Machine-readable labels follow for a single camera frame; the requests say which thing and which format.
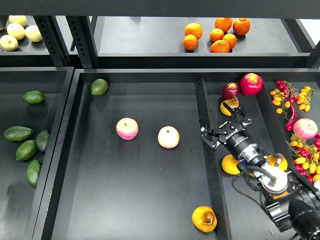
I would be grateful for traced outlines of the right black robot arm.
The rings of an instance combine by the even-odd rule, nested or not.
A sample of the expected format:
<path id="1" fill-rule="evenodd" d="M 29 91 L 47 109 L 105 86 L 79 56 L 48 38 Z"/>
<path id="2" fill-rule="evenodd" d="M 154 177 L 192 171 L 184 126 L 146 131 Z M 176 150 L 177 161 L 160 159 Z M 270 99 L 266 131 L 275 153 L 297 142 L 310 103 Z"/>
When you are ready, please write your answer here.
<path id="1" fill-rule="evenodd" d="M 212 129 L 209 108 L 199 106 L 200 137 L 211 149 L 223 146 L 239 171 L 233 180 L 243 178 L 245 184 L 259 195 L 253 199 L 280 232 L 293 229 L 301 240 L 320 238 L 320 193 L 292 168 L 280 169 L 283 156 L 262 150 L 245 129 L 252 118 L 241 107 L 227 106 L 230 119 Z"/>

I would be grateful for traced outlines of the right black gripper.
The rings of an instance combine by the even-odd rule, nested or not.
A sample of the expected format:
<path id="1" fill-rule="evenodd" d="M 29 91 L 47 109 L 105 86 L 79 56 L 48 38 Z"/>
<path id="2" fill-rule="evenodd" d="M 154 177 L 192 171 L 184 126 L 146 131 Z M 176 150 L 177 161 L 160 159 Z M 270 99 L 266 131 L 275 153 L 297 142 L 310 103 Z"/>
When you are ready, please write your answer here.
<path id="1" fill-rule="evenodd" d="M 246 115 L 240 105 L 229 106 L 226 102 L 222 105 L 230 112 L 230 119 L 220 130 L 211 129 L 199 121 L 200 138 L 214 151 L 221 144 L 236 160 L 246 160 L 249 163 L 260 154 L 258 144 L 245 130 L 245 127 L 252 124 L 252 117 Z"/>

